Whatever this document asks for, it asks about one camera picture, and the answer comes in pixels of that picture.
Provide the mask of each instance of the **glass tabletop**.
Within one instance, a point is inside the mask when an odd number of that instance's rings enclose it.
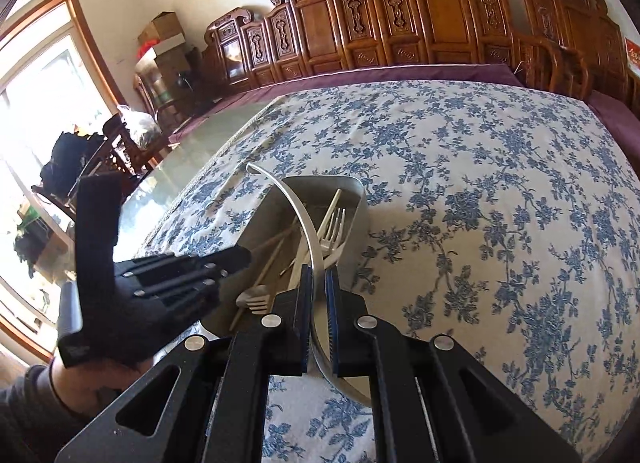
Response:
[[[248,104],[210,116],[162,160],[122,206],[114,261],[124,261],[136,255],[145,237],[191,179],[238,129],[267,104]]]

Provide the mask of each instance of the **blue floral tablecloth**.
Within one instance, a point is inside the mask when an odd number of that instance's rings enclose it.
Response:
[[[472,82],[290,94],[248,122],[145,252],[229,246],[269,188],[244,171],[351,175],[370,234],[353,290],[407,335],[449,332],[593,460],[640,383],[640,183],[595,115],[563,96]],[[311,370],[273,377],[264,461],[375,459],[369,409]]]

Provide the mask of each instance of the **silver screw head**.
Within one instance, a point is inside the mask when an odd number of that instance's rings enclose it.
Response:
[[[184,341],[184,347],[190,351],[198,351],[204,347],[204,338],[199,335],[191,335]]]
[[[453,349],[453,338],[447,337],[447,335],[438,335],[433,340],[433,345],[441,351],[450,351]]]
[[[373,329],[378,325],[378,321],[371,315],[363,315],[356,322],[362,329]]]
[[[280,315],[271,313],[262,317],[262,320],[260,322],[265,328],[277,328],[280,324],[282,324],[282,318],[280,318]]]

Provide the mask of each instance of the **wooden window frame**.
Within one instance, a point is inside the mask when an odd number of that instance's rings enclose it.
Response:
[[[29,24],[32,24],[35,20],[53,10],[60,4],[66,4],[71,20],[80,34],[82,44],[84,45],[88,55],[93,62],[95,70],[98,72],[98,77],[102,83],[102,87],[108,95],[111,97],[111,101],[114,105],[124,104],[126,101],[120,88],[116,84],[111,72],[109,71],[104,58],[102,57],[94,37],[89,30],[84,13],[80,6],[79,0],[43,0],[36,6],[31,8],[23,16],[15,20],[10,26],[8,26],[2,33],[0,33],[0,42],[5,38],[12,40],[22,30],[24,30]],[[53,353],[39,345],[35,340],[28,337],[24,332],[20,331],[14,324],[7,318],[0,314],[0,331],[3,331],[9,338],[15,341],[19,346],[29,351],[32,355],[48,363],[53,358]]]
[[[109,71],[104,58],[102,57],[98,45],[95,43],[94,36],[91,34],[89,25],[87,24],[82,7],[80,6],[80,0],[43,0],[36,6],[31,8],[27,13],[21,16],[18,20],[14,21],[9,27],[7,27],[2,33],[0,33],[0,42],[9,37],[9,40],[13,39],[18,33],[24,30],[29,24],[33,23],[36,19],[43,16],[50,10],[53,10],[56,6],[65,3],[68,7],[71,15],[71,21],[76,26],[78,33],[80,34],[82,44],[85,46],[90,59],[98,72],[100,81],[111,97],[114,105],[123,104],[126,105],[124,96],[120,88],[113,79],[113,75]]]

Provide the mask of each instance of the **window frame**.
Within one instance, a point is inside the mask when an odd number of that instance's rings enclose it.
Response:
[[[103,95],[107,94],[114,106],[118,104],[126,104],[124,96],[122,96],[122,92],[116,84],[113,75],[111,75],[106,62],[95,43],[94,37],[89,30],[89,25],[84,17],[79,0],[41,1],[25,14],[20,16],[17,20],[12,22],[7,28],[3,29],[0,32],[0,42],[5,39],[7,42],[10,42],[22,30],[28,27],[29,24],[32,24],[39,17],[43,16],[50,10],[53,10],[56,6],[59,6],[62,3],[66,3],[71,15],[71,22],[79,36],[79,42],[76,42],[76,46],[78,47],[78,51],[81,53],[82,59],[88,59],[92,63],[92,69],[97,72],[97,80],[99,81],[99,84],[96,82],[96,87],[98,88],[98,91]],[[9,338],[11,338],[11,340],[15,341],[20,347],[27,350],[39,360],[48,363],[52,359],[53,353],[39,345],[24,332],[20,331],[8,318],[5,318],[2,313],[0,313],[0,331],[5,333]]]

